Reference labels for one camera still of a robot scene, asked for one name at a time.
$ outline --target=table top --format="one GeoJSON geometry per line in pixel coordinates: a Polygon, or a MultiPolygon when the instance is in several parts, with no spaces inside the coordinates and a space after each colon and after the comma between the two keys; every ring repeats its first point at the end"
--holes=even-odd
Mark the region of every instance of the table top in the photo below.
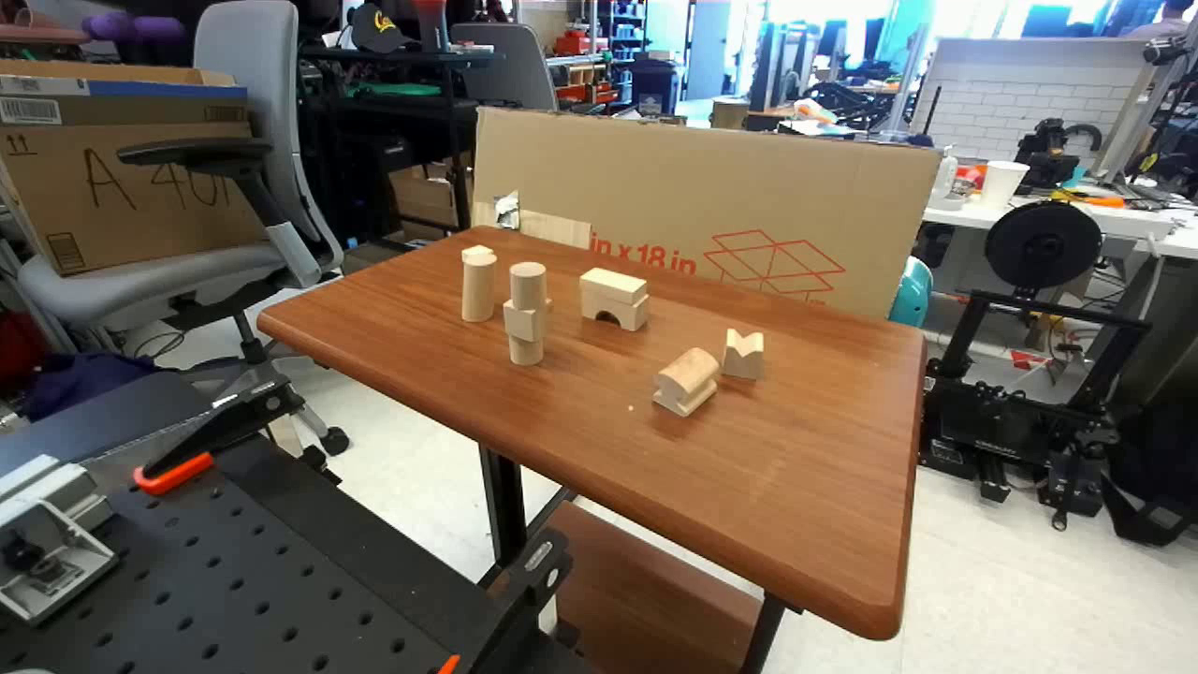
{"type": "Polygon", "coordinates": [[[589,250],[474,228],[276,304],[262,330],[862,636],[893,636],[924,340],[813,304],[644,266],[644,332],[583,322],[589,250]],[[514,366],[503,322],[460,322],[460,247],[548,262],[550,339],[514,366]],[[765,330],[765,380],[677,421],[650,403],[685,349],[765,330]]]}
{"type": "Polygon", "coordinates": [[[1198,226],[1177,228],[1157,245],[1162,257],[1193,257],[1198,262],[1198,226]]]}
{"type": "MultiPolygon", "coordinates": [[[[1178,228],[1188,218],[1162,211],[1100,211],[1100,208],[1078,208],[1097,223],[1097,228],[1113,240],[1150,240],[1150,236],[1169,236],[1178,228]]],[[[956,228],[992,228],[1007,211],[987,211],[978,203],[967,208],[946,208],[946,203],[928,203],[924,223],[932,226],[956,226],[956,228]]]]}

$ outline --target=cardboard box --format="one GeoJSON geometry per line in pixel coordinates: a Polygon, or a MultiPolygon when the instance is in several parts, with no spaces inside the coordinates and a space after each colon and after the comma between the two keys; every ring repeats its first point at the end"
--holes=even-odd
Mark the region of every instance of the cardboard box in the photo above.
{"type": "Polygon", "coordinates": [[[744,126],[747,118],[792,119],[792,104],[752,109],[747,103],[715,103],[711,126],[744,126]]]}
{"type": "Polygon", "coordinates": [[[589,118],[479,114],[494,198],[581,223],[593,250],[888,320],[941,155],[589,118]]]}
{"type": "Polygon", "coordinates": [[[389,189],[399,218],[455,228],[448,163],[398,170],[389,174],[389,189]]]}
{"type": "Polygon", "coordinates": [[[0,76],[16,78],[80,78],[80,84],[179,84],[179,85],[237,85],[223,73],[199,69],[137,69],[86,61],[0,61],[0,76]]]}
{"type": "Polygon", "coordinates": [[[145,84],[122,89],[133,96],[102,96],[97,85],[0,94],[0,191],[33,247],[71,279],[259,245],[262,226],[237,183],[115,159],[141,143],[251,140],[243,94],[204,96],[199,85],[145,89],[145,84]]]}

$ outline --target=chair wheel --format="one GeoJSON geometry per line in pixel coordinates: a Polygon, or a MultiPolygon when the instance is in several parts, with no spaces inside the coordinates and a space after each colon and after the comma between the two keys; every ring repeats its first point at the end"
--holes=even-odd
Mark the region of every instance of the chair wheel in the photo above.
{"type": "Polygon", "coordinates": [[[330,458],[343,455],[349,450],[349,435],[340,428],[330,428],[330,435],[323,440],[323,450],[330,458]]]}
{"type": "Polygon", "coordinates": [[[323,450],[308,447],[308,450],[301,455],[301,461],[312,463],[314,473],[323,473],[330,458],[325,458],[323,450]]]}

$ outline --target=person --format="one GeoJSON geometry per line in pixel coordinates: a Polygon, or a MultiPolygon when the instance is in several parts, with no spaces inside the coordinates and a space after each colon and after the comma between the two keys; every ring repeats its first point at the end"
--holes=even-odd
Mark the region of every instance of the person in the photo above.
{"type": "Polygon", "coordinates": [[[1162,24],[1138,28],[1122,37],[1188,37],[1188,13],[1193,9],[1193,0],[1164,0],[1162,9],[1162,24]]]}

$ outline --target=gray chair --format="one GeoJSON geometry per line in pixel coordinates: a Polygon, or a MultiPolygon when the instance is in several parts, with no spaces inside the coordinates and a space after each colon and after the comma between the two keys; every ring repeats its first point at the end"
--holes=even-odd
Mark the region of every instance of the gray chair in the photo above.
{"type": "Polygon", "coordinates": [[[465,73],[465,94],[494,109],[559,114],[559,94],[536,35],[521,24],[455,24],[453,43],[494,45],[503,61],[465,73]]]}
{"type": "MultiPolygon", "coordinates": [[[[283,286],[302,290],[337,279],[343,257],[302,176],[296,61],[301,15],[288,0],[213,3],[196,30],[196,69],[227,73],[248,85],[259,140],[156,143],[122,155],[122,163],[133,166],[186,166],[192,174],[237,181],[266,228],[266,245],[177,254],[80,279],[60,279],[50,257],[33,254],[20,269],[22,294],[45,314],[60,320],[83,344],[97,349],[113,349],[115,332],[151,322],[196,330],[232,320],[251,371],[276,380],[248,322],[248,307],[283,286]]],[[[330,455],[349,447],[343,435],[314,421],[302,402],[296,403],[296,421],[308,423],[330,455]]]]}

